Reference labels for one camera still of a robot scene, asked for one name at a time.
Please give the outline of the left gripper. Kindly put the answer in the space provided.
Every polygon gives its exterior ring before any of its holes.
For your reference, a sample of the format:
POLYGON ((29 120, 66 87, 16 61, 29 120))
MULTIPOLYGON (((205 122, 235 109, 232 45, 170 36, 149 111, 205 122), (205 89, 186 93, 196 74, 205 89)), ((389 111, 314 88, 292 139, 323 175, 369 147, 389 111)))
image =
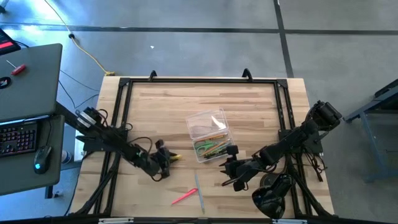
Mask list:
POLYGON ((175 162, 171 159, 175 154, 167 148, 160 148, 156 152, 149 154, 146 150, 141 152, 141 169, 151 177, 160 174, 161 178, 170 176, 170 166, 175 162))

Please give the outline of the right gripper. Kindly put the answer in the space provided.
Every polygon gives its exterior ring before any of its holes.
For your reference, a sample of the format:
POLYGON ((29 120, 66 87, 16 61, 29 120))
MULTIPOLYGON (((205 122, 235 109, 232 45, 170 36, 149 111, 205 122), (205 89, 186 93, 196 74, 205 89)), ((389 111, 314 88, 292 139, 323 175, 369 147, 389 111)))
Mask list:
POLYGON ((224 174, 229 174, 231 179, 224 181, 221 185, 227 186, 233 184, 234 190, 245 190, 246 184, 258 174, 260 163, 257 156, 250 159, 237 159, 236 155, 231 156, 229 160, 220 164, 224 174))

